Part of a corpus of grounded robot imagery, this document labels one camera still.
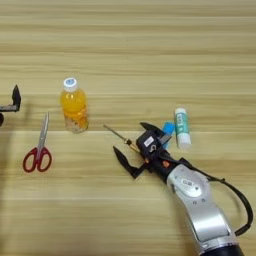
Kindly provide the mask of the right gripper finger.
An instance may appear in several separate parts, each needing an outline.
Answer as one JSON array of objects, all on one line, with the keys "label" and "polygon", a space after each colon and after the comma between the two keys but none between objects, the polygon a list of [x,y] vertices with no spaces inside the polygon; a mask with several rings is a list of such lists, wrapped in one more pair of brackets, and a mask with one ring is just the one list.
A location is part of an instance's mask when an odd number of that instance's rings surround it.
[{"label": "right gripper finger", "polygon": [[160,129],[152,124],[146,123],[146,122],[141,122],[141,126],[145,130],[152,131],[157,136],[157,138],[160,140],[162,145],[166,145],[172,137],[173,124],[170,122],[166,122],[162,129]]},{"label": "right gripper finger", "polygon": [[[148,153],[145,150],[139,149],[135,146],[130,145],[130,148],[138,153],[144,160],[148,157]],[[125,170],[136,179],[141,173],[148,167],[148,162],[145,160],[140,167],[134,167],[129,164],[126,156],[116,147],[113,147],[116,157],[119,163],[125,168]]]}]

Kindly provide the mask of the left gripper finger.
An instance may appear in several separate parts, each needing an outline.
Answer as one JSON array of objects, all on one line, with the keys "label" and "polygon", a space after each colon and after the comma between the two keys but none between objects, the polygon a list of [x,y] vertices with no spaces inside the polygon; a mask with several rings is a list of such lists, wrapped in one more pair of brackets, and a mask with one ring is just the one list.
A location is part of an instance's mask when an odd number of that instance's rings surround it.
[{"label": "left gripper finger", "polygon": [[12,92],[13,103],[6,106],[0,106],[0,112],[17,112],[21,106],[21,95],[18,86],[15,86]]}]

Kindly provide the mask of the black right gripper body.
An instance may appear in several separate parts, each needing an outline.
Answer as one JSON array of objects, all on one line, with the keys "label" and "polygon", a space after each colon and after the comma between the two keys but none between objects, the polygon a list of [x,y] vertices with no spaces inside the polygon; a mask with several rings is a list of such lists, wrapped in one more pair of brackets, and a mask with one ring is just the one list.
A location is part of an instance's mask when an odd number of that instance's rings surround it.
[{"label": "black right gripper body", "polygon": [[153,153],[144,152],[143,158],[148,160],[147,170],[157,174],[164,182],[167,181],[169,174],[182,163],[181,160],[175,160],[163,148]]}]

